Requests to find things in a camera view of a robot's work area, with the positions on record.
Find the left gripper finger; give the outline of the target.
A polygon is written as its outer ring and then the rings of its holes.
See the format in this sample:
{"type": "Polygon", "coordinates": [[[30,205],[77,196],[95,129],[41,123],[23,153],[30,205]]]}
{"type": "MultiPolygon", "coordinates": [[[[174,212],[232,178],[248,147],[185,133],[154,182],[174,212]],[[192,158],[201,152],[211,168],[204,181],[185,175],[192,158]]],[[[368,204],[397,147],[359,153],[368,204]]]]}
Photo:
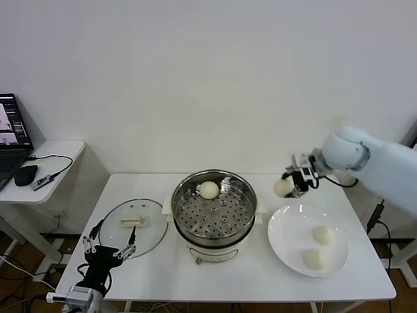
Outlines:
{"type": "Polygon", "coordinates": [[[127,246],[118,252],[117,257],[120,260],[127,260],[128,258],[130,258],[132,254],[136,252],[135,242],[136,242],[136,226],[132,228],[132,232],[129,236],[127,246]]]}
{"type": "Polygon", "coordinates": [[[86,254],[92,254],[96,252],[96,239],[98,237],[98,233],[100,231],[100,228],[103,224],[103,220],[100,220],[98,222],[98,224],[96,224],[91,231],[89,232],[88,235],[84,235],[82,237],[82,243],[84,246],[84,252],[86,254]]]}

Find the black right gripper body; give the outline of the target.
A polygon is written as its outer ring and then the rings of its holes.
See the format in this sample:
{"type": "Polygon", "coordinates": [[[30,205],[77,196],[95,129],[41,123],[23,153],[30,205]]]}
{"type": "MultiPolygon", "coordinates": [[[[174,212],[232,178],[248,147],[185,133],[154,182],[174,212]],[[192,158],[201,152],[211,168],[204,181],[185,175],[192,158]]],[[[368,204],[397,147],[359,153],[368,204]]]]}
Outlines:
{"type": "Polygon", "coordinates": [[[300,171],[292,173],[294,188],[292,194],[305,194],[309,190],[309,184],[304,180],[300,171]]]}

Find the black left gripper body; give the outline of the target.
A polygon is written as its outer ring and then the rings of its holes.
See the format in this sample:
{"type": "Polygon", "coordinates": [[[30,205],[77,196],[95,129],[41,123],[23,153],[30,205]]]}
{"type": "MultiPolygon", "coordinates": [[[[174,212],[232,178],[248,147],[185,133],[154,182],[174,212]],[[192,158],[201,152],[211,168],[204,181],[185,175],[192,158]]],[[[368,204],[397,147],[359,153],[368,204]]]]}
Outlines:
{"type": "Polygon", "coordinates": [[[85,252],[85,261],[89,264],[83,279],[83,285],[92,289],[105,289],[105,283],[112,268],[121,265],[119,250],[108,246],[95,246],[95,252],[85,252]]]}

